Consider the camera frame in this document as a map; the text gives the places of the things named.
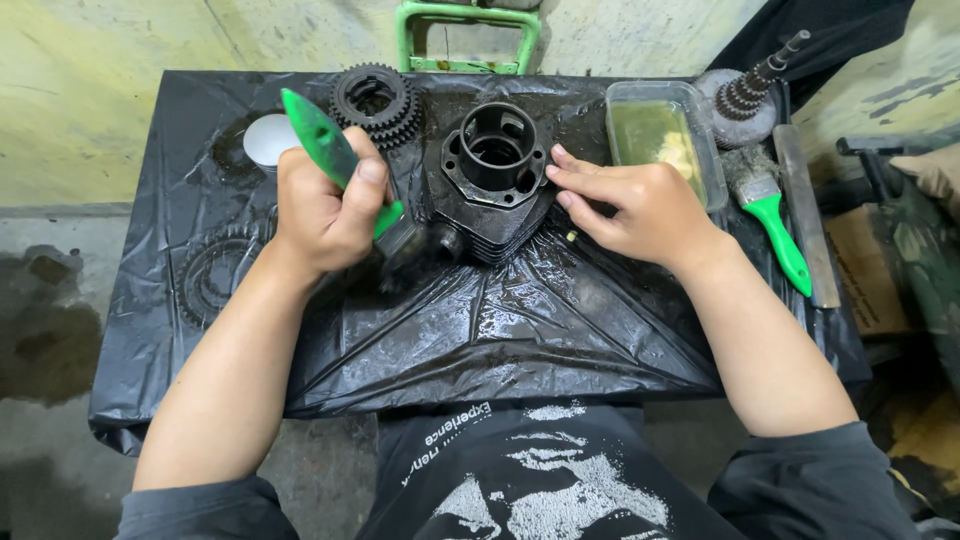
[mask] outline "sleeve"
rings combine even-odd
[[[130,493],[115,540],[148,538],[299,540],[274,487],[256,476]]]
[[[917,538],[867,425],[753,438],[707,503],[748,538]]]

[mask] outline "yellow cleaning liquid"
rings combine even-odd
[[[684,108],[672,101],[610,103],[613,123],[611,145],[616,148],[620,165],[643,165],[664,161],[684,175],[700,199],[707,205],[707,194],[700,175],[697,155],[686,126]]]

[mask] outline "green metal frame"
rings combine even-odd
[[[504,73],[523,75],[527,71],[534,46],[540,39],[540,10],[516,12],[499,8],[480,8],[476,0],[471,6],[434,4],[421,0],[403,0],[396,9],[396,46],[400,54],[399,71],[414,69],[438,69],[465,73]],[[446,61],[414,56],[413,19],[424,18],[446,22],[480,22],[493,26],[516,27],[523,31],[523,38],[512,62],[493,61]]]

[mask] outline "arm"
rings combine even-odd
[[[736,240],[709,220],[693,189],[665,163],[599,167],[552,151],[557,200],[601,246],[662,264],[689,295],[733,410],[757,436],[785,436],[857,420],[827,360]],[[610,203],[607,218],[584,196]]]
[[[361,160],[342,198],[302,148],[280,157],[276,236],[160,402],[133,491],[240,479],[270,450],[311,290],[370,250],[386,193],[386,164],[366,134],[345,134]]]

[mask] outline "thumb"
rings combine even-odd
[[[573,224],[583,229],[584,233],[589,234],[598,244],[604,245],[612,241],[616,226],[610,218],[592,209],[582,196],[565,189],[557,194],[557,202],[570,214]]]
[[[344,203],[330,229],[344,240],[366,243],[373,238],[373,222],[383,208],[387,190],[387,164],[380,158],[363,158],[344,190]]]

